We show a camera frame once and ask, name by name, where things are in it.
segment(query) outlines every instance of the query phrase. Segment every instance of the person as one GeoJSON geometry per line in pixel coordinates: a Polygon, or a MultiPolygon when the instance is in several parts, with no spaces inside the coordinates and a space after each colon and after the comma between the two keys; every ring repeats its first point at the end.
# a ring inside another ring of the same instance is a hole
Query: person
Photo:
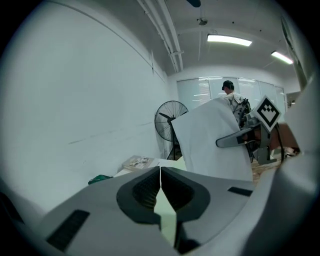
{"type": "Polygon", "coordinates": [[[237,123],[239,124],[240,112],[242,110],[241,102],[244,99],[239,93],[235,92],[234,83],[230,80],[226,80],[223,82],[222,90],[226,93],[226,95],[223,98],[227,101],[237,123]]]}

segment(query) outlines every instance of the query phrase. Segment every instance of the white paper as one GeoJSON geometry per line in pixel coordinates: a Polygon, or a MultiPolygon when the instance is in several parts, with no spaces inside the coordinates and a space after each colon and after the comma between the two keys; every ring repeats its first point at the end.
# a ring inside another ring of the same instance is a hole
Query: white paper
{"type": "Polygon", "coordinates": [[[172,121],[188,172],[201,175],[252,181],[247,148],[217,147],[216,140],[238,132],[230,107],[216,98],[172,121]]]}

